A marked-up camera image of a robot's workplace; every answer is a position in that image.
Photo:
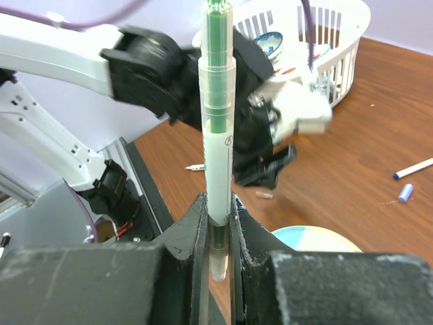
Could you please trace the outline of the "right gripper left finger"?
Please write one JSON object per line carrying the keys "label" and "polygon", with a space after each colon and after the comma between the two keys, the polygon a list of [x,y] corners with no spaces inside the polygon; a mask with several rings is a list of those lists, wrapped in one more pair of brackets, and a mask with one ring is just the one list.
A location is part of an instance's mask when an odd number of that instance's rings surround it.
{"label": "right gripper left finger", "polygon": [[151,242],[15,248],[1,258],[2,324],[205,324],[200,194]]}

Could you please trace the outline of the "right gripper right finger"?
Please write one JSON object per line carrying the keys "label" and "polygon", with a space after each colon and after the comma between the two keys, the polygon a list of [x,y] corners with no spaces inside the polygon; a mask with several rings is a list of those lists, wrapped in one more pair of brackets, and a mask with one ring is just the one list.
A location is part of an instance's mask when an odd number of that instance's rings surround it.
{"label": "right gripper right finger", "polygon": [[401,253],[295,251],[233,199],[232,324],[431,324],[432,269]]}

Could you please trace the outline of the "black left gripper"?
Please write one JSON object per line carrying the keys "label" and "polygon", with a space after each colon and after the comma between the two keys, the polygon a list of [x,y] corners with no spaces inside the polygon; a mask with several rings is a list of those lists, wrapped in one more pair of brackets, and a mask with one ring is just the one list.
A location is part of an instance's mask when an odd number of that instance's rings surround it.
{"label": "black left gripper", "polygon": [[[198,54],[193,47],[170,47],[178,64],[177,94],[181,106],[169,116],[170,123],[181,121],[200,130]],[[271,77],[271,63],[259,46],[242,33],[233,31],[236,59],[233,174],[241,187],[275,188],[280,171],[296,159],[290,144],[274,153],[271,128],[282,120],[282,110],[255,92]]]}

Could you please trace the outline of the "clear pen cap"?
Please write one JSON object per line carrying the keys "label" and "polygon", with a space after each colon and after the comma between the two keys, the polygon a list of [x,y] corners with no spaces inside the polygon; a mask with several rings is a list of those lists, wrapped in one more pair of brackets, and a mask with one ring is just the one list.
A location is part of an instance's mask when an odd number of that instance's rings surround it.
{"label": "clear pen cap", "polygon": [[265,192],[256,192],[256,196],[259,198],[264,198],[267,200],[271,200],[273,199],[273,195],[270,193],[265,193]]}

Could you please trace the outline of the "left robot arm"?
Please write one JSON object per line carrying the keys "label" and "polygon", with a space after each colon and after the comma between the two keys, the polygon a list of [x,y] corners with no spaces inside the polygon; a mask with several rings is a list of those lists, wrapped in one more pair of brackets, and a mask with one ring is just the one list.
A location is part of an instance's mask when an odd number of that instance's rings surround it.
{"label": "left robot arm", "polygon": [[1,14],[1,190],[24,205],[59,179],[96,215],[116,222],[136,219],[142,194],[128,171],[101,149],[138,130],[136,114],[115,106],[144,108],[156,118],[184,123],[208,145],[200,163],[221,172],[223,196],[238,184],[271,188],[279,166],[273,149],[294,130],[288,109],[275,100],[263,107],[251,95],[273,78],[262,49],[237,30],[225,69],[231,88],[214,106],[217,129],[203,117],[202,53],[168,35],[138,26],[104,23],[90,28]]}

